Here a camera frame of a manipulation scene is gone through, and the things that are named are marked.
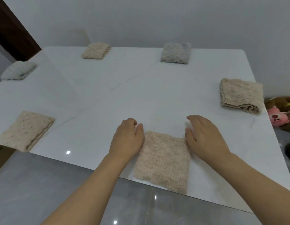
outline wall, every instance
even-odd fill
[[[15,62],[15,59],[0,45],[0,76],[13,62]]]
[[[266,96],[290,94],[290,0],[4,0],[41,47],[243,49]]]

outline folded cloth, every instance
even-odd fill
[[[221,104],[260,114],[264,107],[263,85],[254,81],[223,78],[220,83]]]
[[[91,43],[81,54],[81,57],[89,59],[103,59],[110,49],[111,46],[103,42]]]
[[[55,119],[22,111],[16,121],[0,135],[0,144],[28,152],[54,123]]]
[[[166,43],[162,52],[161,62],[188,64],[191,55],[191,44]]]
[[[137,158],[134,177],[185,194],[190,159],[185,139],[148,131]]]
[[[26,78],[37,65],[28,61],[16,61],[11,64],[1,75],[2,80],[22,80]]]

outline floor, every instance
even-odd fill
[[[275,131],[281,148],[290,134]],[[0,225],[40,224],[92,173],[16,151],[0,169]],[[260,224],[254,214],[119,179],[102,218],[112,224]]]

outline hand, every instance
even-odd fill
[[[143,124],[139,124],[136,130],[135,125],[137,121],[133,118],[122,121],[113,137],[110,155],[129,162],[139,152],[143,143],[144,130]]]
[[[187,116],[194,133],[185,129],[185,138],[190,149],[207,164],[230,154],[229,148],[218,128],[208,119],[199,115]]]

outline person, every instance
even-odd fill
[[[290,224],[290,191],[231,153],[218,128],[198,115],[187,117],[194,131],[185,129],[192,152],[220,174],[244,199],[263,225]],[[143,143],[143,125],[124,120],[109,153],[91,176],[42,224],[100,224],[118,177]]]

